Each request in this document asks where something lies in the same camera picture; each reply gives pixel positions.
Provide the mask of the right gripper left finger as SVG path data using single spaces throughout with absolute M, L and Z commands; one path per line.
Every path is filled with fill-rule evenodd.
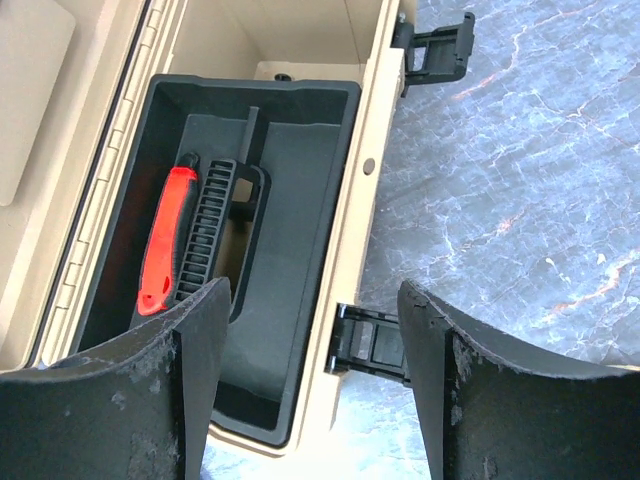
M 230 312 L 213 280 L 46 369 L 1 377 L 5 479 L 196 479 Z

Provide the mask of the tan plastic toolbox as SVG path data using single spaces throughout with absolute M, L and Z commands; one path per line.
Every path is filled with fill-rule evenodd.
M 356 82 L 361 89 L 289 442 L 207 440 L 279 459 L 331 428 L 341 375 L 406 382 L 396 321 L 356 305 L 397 101 L 467 70 L 475 19 L 415 29 L 411 1 L 5 1 L 1 5 L 1 377 L 75 348 L 80 316 L 157 75 Z

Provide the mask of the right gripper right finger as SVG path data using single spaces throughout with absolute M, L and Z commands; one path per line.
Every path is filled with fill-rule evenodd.
M 639 375 L 536 347 L 406 281 L 401 336 L 435 479 L 635 479 Z

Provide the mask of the black toolbox tray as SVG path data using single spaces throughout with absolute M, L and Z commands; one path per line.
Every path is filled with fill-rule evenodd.
M 153 77 L 75 348 L 130 327 L 165 180 L 195 153 L 200 198 L 179 297 L 216 276 L 233 283 L 211 419 L 223 431 L 285 446 L 360 93 L 353 81 Z

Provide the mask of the red utility knife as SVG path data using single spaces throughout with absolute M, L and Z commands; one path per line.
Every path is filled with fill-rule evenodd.
M 165 180 L 139 279 L 138 317 L 155 316 L 175 304 L 186 237 L 198 199 L 199 162 L 194 152 L 182 155 Z

